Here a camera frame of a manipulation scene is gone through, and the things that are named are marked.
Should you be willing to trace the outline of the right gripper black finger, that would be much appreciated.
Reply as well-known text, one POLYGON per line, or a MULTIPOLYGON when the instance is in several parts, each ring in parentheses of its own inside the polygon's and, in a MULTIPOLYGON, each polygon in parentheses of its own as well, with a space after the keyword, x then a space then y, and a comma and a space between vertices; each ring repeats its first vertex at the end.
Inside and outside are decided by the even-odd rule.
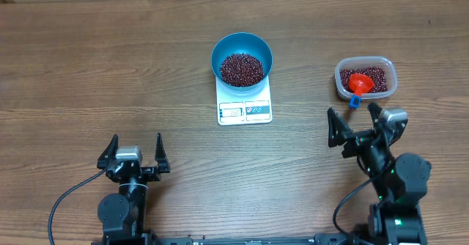
POLYGON ((328 116, 328 146, 336 147, 343 145, 353 133, 344 118, 340 117, 335 109, 330 107, 328 116))
POLYGON ((379 119, 379 116, 380 116, 380 113, 381 111, 383 110, 382 107, 380 107, 377 103, 375 102, 371 102, 368 106, 367 106, 367 109, 369 110, 369 113, 372 117, 372 122, 373 122, 373 126, 376 128, 376 127, 380 127, 382 124, 380 122, 380 119, 379 119))

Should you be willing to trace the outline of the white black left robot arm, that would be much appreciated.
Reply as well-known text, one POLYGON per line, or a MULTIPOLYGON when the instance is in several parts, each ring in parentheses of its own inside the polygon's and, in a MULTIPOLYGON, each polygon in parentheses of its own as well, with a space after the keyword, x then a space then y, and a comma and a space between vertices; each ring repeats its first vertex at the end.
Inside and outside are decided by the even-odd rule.
POLYGON ((161 134, 156 136, 156 165, 142 165, 143 155, 138 145, 119 146, 114 135, 97 160, 108 179, 119 184, 117 193, 102 198, 97 217, 103 226, 102 244, 160 244, 154 232, 145 227, 148 184, 161 180, 171 171, 161 134))

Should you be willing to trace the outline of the orange measuring scoop blue handle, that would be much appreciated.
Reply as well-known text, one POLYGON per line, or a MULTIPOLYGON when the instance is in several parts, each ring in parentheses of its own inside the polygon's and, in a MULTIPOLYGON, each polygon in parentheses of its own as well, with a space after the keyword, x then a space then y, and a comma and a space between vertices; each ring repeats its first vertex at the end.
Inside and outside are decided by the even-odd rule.
POLYGON ((349 88, 352 90, 353 95, 349 107, 358 109, 362 101, 362 95, 370 92, 373 87, 374 82, 368 76, 360 73, 352 74, 349 80, 349 88))

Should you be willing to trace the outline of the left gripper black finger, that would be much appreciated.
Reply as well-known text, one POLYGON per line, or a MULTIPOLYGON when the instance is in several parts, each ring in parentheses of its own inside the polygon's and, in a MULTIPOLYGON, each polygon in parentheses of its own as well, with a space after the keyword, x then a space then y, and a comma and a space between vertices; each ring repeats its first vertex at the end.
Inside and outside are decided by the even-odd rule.
POLYGON ((161 133, 157 133, 155 161, 158 163, 159 173, 170 173, 171 167, 167 159, 166 151, 164 150, 161 133))
POLYGON ((97 168, 98 169, 105 169, 109 163, 115 159, 116 152, 119 147, 119 137, 117 134, 114 134, 109 145, 100 155, 97 160, 97 168))

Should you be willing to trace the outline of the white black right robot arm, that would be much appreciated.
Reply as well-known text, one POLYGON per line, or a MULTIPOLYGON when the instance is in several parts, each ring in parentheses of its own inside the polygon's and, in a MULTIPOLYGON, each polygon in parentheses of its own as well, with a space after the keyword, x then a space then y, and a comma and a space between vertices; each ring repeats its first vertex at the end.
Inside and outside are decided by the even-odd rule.
POLYGON ((337 227, 328 239, 338 244, 427 244, 419 206, 427 194, 432 165, 422 156, 403 153, 394 157, 391 145, 404 133, 408 116, 401 108, 384 109, 370 103, 373 126, 354 131, 335 109, 327 111, 328 145, 342 146, 343 158, 355 158, 368 180, 350 192, 344 205, 360 190, 373 185, 379 201, 369 207, 368 222, 347 232, 337 227))

